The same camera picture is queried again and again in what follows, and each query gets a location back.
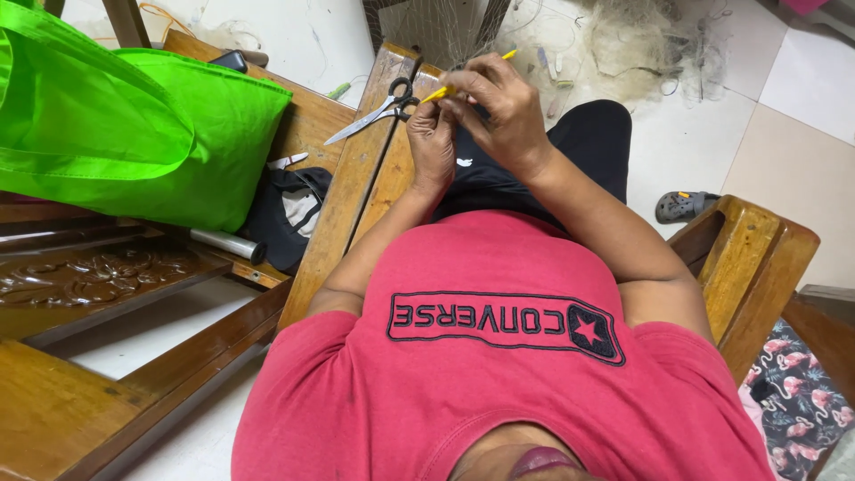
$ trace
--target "gray crocs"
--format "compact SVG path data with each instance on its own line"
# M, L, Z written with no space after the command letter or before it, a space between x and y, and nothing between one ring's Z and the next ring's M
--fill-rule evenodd
M689 222L721 197L706 192L666 193L656 204L656 220L659 223Z

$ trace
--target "metal tube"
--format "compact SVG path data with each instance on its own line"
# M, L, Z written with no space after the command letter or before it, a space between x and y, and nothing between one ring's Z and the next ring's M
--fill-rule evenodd
M219 230L190 229L190 238L195 241L204 242L209 246L219 247L224 251L237 254L242 258L248 258L253 265L264 260L267 244L255 243L251 240L241 239L238 236L226 234Z

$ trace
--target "scissors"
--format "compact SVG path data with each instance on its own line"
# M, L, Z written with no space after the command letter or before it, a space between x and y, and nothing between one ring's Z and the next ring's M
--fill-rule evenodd
M406 90L404 90L404 94L401 96L395 96L395 89L399 86L406 86ZM390 104L398 102L398 107L393 109L386 110ZM353 122L351 125L342 128L337 134L330 137L329 140L323 143L323 145L330 145L333 142L338 142L345 137L350 137L351 135L359 132L366 126L368 126L371 122L374 122L378 119L396 116L397 118L403 120L404 122L410 119L410 114L404 112L404 107L407 105L418 105L421 102L418 98L413 97L413 84L410 82L410 79L406 79L404 77L398 77L397 79L392 81L392 84L389 86L389 97L386 98L386 101L383 102L383 105L380 106L379 109L371 112L365 117Z

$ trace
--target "scissor handle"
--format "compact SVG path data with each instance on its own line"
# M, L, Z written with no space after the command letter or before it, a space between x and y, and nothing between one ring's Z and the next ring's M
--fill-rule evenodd
M404 122L407 122L410 117L412 117L412 114L404 112L404 107L406 107L407 105L413 105L415 107L418 107L421 102L421 100L415 97L402 98L400 101L398 101L398 118L403 120Z
M404 93L402 95L399 95L396 97L395 96L395 89L401 85L406 86L407 89L404 90ZM413 96L413 84L410 83L410 79L407 79L404 77L398 77L397 79L392 80L392 84L389 86L389 97L395 97L395 100L394 100L395 102L401 102L402 100L404 100L406 98L410 98L412 96Z

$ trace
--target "black pants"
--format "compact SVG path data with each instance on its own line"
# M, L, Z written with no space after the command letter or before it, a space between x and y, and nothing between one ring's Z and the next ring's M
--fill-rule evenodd
M484 117L488 115L480 106L477 110ZM622 105L595 100L574 107L546 134L576 167L626 204L632 129L632 119ZM472 164L457 165L454 182L433 213L432 221L462 212L502 209L527 214L564 230L528 187L490 158L462 127L457 127L457 158L471 159Z

